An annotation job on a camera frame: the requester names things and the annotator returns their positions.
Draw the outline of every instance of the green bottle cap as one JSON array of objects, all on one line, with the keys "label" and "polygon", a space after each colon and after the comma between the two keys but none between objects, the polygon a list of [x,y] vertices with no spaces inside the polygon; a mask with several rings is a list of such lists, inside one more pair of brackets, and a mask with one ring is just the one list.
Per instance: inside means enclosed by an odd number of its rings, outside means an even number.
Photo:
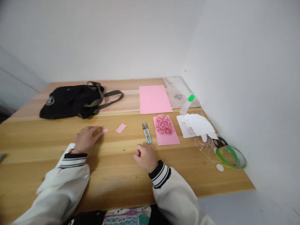
[{"label": "green bottle cap", "polygon": [[192,102],[194,100],[195,96],[194,95],[190,95],[190,97],[188,98],[189,102]]}]

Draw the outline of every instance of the glue bottle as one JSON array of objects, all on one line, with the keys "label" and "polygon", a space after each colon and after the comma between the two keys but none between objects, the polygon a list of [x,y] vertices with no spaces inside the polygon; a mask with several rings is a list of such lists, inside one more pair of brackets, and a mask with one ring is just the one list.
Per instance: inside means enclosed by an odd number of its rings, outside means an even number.
[{"label": "glue bottle", "polygon": [[179,110],[179,113],[181,115],[185,115],[188,112],[188,108],[191,106],[192,101],[194,100],[194,95],[190,95],[188,100],[185,102],[185,104],[182,106],[182,108]]}]

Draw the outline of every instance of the small pink paper square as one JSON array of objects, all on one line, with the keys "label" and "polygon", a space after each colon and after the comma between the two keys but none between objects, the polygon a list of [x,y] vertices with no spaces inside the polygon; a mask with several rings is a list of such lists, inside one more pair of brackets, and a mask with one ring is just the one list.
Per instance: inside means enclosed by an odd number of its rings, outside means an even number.
[{"label": "small pink paper square", "polygon": [[126,127],[126,125],[122,123],[122,124],[118,127],[118,129],[116,130],[116,132],[121,133],[122,130],[124,130],[125,127]]}]

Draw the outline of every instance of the pink paper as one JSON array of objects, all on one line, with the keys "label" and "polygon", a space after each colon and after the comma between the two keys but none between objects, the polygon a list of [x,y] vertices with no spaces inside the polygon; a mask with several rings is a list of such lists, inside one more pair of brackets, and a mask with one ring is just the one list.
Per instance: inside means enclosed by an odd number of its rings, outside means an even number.
[{"label": "pink paper", "polygon": [[118,127],[118,129],[117,129],[116,131],[117,131],[118,133],[121,133],[122,130],[124,130],[125,127],[126,127],[126,125],[122,123],[122,124]]},{"label": "pink paper", "polygon": [[163,85],[140,86],[140,114],[173,112]]},{"label": "pink paper", "polygon": [[[153,120],[154,120],[154,126],[156,126],[156,117],[153,117]],[[160,134],[156,130],[156,128],[155,128],[155,133],[156,133],[156,139],[157,139],[157,145],[158,146],[180,144],[180,141],[179,141],[179,138],[176,134],[173,123],[172,123],[172,134]]]}]

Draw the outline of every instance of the thread snips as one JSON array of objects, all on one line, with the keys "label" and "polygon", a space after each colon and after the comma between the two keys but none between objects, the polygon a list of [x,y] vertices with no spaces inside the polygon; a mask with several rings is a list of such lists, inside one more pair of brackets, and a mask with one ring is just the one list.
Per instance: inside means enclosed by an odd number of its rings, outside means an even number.
[{"label": "thread snips", "polygon": [[143,125],[143,130],[144,130],[144,134],[145,134],[147,143],[148,143],[148,144],[151,144],[151,143],[152,143],[152,139],[151,139],[151,136],[150,136],[149,128],[148,128],[148,125],[147,125],[146,122],[145,122],[145,124],[146,124],[146,126],[144,126],[144,124],[142,123],[142,125]]}]

